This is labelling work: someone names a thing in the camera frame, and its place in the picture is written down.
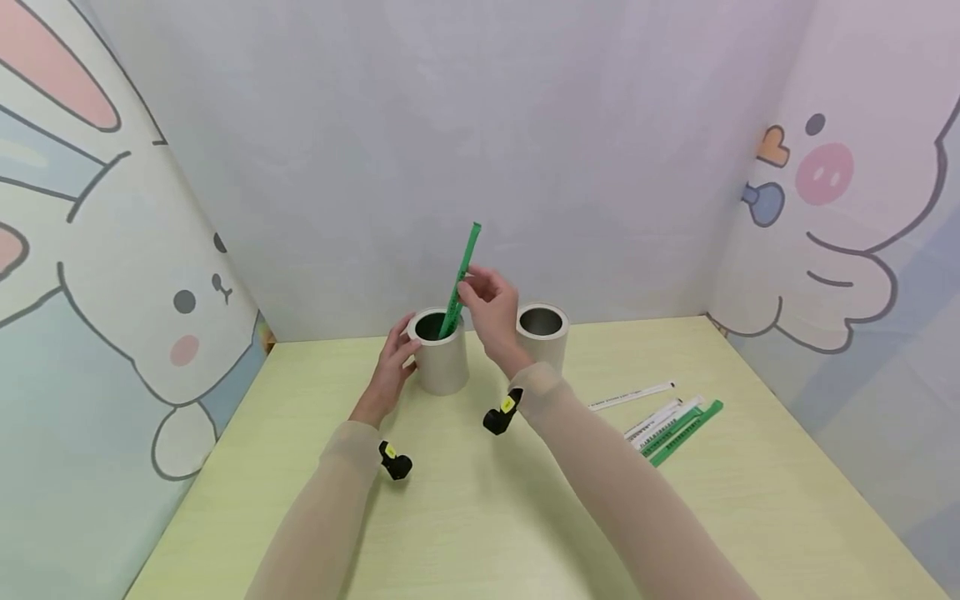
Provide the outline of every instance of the green strip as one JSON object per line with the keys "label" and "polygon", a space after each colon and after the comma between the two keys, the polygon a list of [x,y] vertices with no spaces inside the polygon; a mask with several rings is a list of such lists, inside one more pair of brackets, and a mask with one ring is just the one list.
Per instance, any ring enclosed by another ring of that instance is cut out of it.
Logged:
{"label": "green strip", "polygon": [[438,339],[442,340],[457,328],[456,323],[460,319],[460,311],[464,308],[460,303],[460,295],[457,294],[457,284],[463,281],[467,274],[467,267],[470,266],[470,258],[473,256],[473,247],[476,246],[478,235],[480,235],[480,224],[474,221],[473,228],[470,230],[470,238],[467,240],[467,249],[464,250],[464,259],[460,261],[457,280],[453,282],[453,293],[450,294],[450,301],[446,304],[444,324],[440,326],[440,337]]}
{"label": "green strip", "polygon": [[690,436],[697,431],[697,429],[703,427],[704,423],[710,420],[711,417],[719,413],[722,409],[723,402],[720,400],[714,400],[700,418],[694,421],[693,424],[691,424],[685,430],[677,434],[677,437],[671,440],[670,443],[663,448],[663,450],[654,455],[654,457],[650,459],[650,464],[654,467],[659,467],[663,461],[670,458],[670,455],[673,454],[677,448],[681,446],[681,444],[688,440]]}
{"label": "green strip", "polygon": [[651,454],[653,454],[654,452],[657,451],[658,448],[660,448],[660,446],[664,445],[667,440],[672,438],[673,434],[677,433],[678,431],[686,427],[686,425],[689,422],[696,419],[697,417],[700,417],[703,414],[704,414],[704,411],[695,407],[693,410],[691,410],[690,412],[680,417],[680,420],[673,423],[663,431],[659,432],[659,434],[657,434],[653,440],[651,440],[650,442],[647,442],[647,445],[640,449],[640,454],[649,458]]}

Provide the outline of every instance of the finger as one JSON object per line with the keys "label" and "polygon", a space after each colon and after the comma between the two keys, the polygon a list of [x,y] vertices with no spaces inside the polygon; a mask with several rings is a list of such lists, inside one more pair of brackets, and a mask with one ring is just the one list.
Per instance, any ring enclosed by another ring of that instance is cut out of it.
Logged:
{"label": "finger", "polygon": [[417,348],[420,347],[420,340],[410,340],[403,346],[401,346],[396,353],[390,357],[390,362],[397,366],[403,366],[403,363],[407,362],[407,359],[414,355],[414,352],[417,351]]}
{"label": "finger", "polygon": [[400,383],[405,383],[407,379],[410,378],[410,375],[414,374],[414,371],[417,370],[417,361],[414,361],[403,368],[403,373],[400,374]]}
{"label": "finger", "polygon": [[473,291],[473,287],[466,281],[461,281],[457,284],[457,294],[460,295],[460,302],[469,308],[471,312],[483,302],[480,300],[480,297],[477,296],[477,293]]}
{"label": "finger", "polygon": [[487,269],[479,265],[470,265],[467,267],[467,273],[486,279],[496,295],[506,290],[513,289],[514,286],[507,281],[496,269]]}
{"label": "finger", "polygon": [[477,296],[479,296],[484,302],[493,300],[493,288],[490,286],[490,281],[488,279],[477,276],[466,276],[464,281],[466,281],[470,287],[473,288],[473,291],[476,292]]}
{"label": "finger", "polygon": [[403,330],[407,328],[407,325],[413,317],[414,313],[408,313],[403,319],[397,321],[396,324],[390,328],[390,333],[387,334],[387,341],[384,342],[383,349],[380,350],[380,356],[392,356],[394,352],[396,352],[399,346],[400,335],[403,333]]}

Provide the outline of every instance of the white ruler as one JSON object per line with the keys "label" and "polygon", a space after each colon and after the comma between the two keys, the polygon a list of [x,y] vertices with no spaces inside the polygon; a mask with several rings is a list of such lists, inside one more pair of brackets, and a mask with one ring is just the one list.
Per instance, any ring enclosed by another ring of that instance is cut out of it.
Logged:
{"label": "white ruler", "polygon": [[672,415],[673,412],[676,411],[682,404],[683,403],[680,402],[679,398],[673,398],[672,400],[667,402],[663,406],[663,408],[659,409],[656,413],[654,413],[653,415],[647,417],[646,419],[642,420],[641,422],[637,423],[636,425],[628,429],[623,434],[623,437],[627,440],[627,442],[630,442],[632,444],[634,440],[639,436],[643,435],[645,431],[649,431],[651,427],[656,427],[660,425],[662,422],[664,422],[665,420],[667,420],[670,417],[670,415]]}
{"label": "white ruler", "polygon": [[614,396],[612,398],[607,398],[606,400],[600,400],[599,402],[593,402],[588,404],[587,408],[591,411],[602,411],[605,408],[610,408],[611,406],[616,406],[617,404],[623,404],[624,402],[629,402],[631,400],[636,400],[644,396],[650,396],[652,394],[657,394],[659,392],[666,392],[677,387],[677,384],[673,381],[667,381],[666,383],[661,383],[655,385],[652,388],[647,388],[646,390],[637,390],[635,392],[628,392],[626,394],[621,394],[620,396]]}
{"label": "white ruler", "polygon": [[643,449],[644,446],[650,443],[651,440],[656,438],[661,432],[669,429],[675,422],[680,420],[685,414],[692,411],[694,408],[699,406],[704,401],[702,396],[696,396],[691,400],[687,400],[684,404],[676,409],[673,413],[667,415],[666,420],[661,421],[659,424],[650,427],[645,432],[639,434],[632,440],[630,443],[637,450]]}

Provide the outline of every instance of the beige arm sleeve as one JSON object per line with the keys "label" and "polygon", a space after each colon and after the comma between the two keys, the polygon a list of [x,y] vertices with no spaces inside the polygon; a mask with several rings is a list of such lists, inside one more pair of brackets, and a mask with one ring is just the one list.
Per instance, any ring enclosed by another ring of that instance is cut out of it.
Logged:
{"label": "beige arm sleeve", "polygon": [[756,598],[663,476],[549,365],[519,372],[513,388],[523,389],[517,410],[550,448],[644,598]]}
{"label": "beige arm sleeve", "polygon": [[365,423],[337,428],[276,530],[247,600],[337,598],[379,470],[379,445],[379,432]]}

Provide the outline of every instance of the cylindrical container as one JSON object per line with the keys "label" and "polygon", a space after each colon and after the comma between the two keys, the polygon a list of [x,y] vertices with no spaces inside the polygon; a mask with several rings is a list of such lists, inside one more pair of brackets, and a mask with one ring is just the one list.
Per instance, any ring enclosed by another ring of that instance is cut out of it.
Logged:
{"label": "cylindrical container", "polygon": [[548,363],[556,372],[564,368],[566,334],[570,320],[553,304],[531,302],[516,312],[516,337],[530,357]]}
{"label": "cylindrical container", "polygon": [[445,314],[446,309],[442,306],[427,308],[414,315],[407,325],[410,339],[420,340],[420,348],[414,354],[420,385],[434,396],[456,394],[467,385],[470,377],[463,318],[457,321],[453,333],[438,339]]}

